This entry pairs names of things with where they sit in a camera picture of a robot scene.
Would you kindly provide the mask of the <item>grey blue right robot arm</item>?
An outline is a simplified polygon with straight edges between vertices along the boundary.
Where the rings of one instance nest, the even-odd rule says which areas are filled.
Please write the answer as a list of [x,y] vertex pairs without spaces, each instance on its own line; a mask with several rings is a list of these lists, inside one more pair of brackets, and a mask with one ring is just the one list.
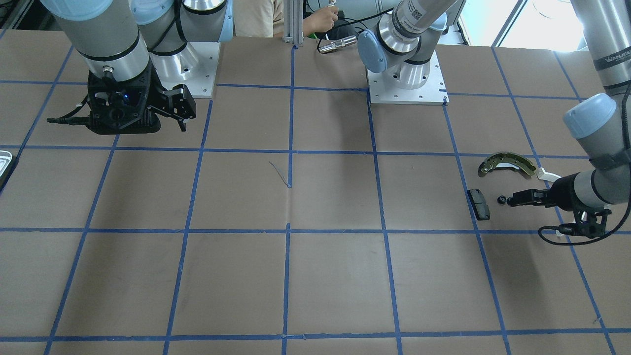
[[181,131],[196,118],[188,87],[204,76],[195,42],[234,35],[231,0],[44,0],[88,66],[87,93],[48,123],[99,135],[151,134],[160,117]]

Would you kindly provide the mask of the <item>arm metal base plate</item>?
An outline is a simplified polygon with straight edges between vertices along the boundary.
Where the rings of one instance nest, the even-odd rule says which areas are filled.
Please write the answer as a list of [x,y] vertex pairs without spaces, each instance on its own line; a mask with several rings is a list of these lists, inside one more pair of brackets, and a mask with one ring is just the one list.
[[214,95],[221,43],[189,42],[173,56],[155,57],[155,66],[162,85],[171,89],[178,84],[187,86],[196,99],[211,99]]
[[437,52],[422,65],[401,63],[385,72],[366,70],[375,104],[443,105],[450,102]]

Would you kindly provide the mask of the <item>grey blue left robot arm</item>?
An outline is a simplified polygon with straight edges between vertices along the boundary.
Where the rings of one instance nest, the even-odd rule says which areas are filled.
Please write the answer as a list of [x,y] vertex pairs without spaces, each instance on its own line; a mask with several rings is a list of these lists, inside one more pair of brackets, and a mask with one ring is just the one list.
[[[630,147],[630,2],[573,0],[584,38],[604,92],[578,104],[563,116],[570,134],[590,157],[593,170],[557,179],[550,189],[516,192],[511,206],[543,205],[564,211],[600,211],[628,202]],[[420,54],[421,34],[453,5],[451,0],[402,0],[372,29],[361,32],[358,52],[374,73]]]

